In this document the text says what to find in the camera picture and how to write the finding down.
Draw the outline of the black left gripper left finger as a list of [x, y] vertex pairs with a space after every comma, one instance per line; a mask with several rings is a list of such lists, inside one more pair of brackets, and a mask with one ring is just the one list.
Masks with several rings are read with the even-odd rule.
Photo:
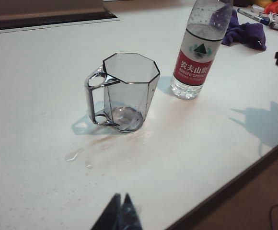
[[98, 220], [94, 223], [91, 230], [118, 230], [121, 208], [121, 195], [113, 195]]

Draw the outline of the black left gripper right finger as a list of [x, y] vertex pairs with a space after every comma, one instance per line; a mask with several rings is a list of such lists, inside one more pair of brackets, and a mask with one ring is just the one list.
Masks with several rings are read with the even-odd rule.
[[125, 195], [121, 207], [121, 229], [122, 230], [142, 230], [142, 225], [128, 193]]

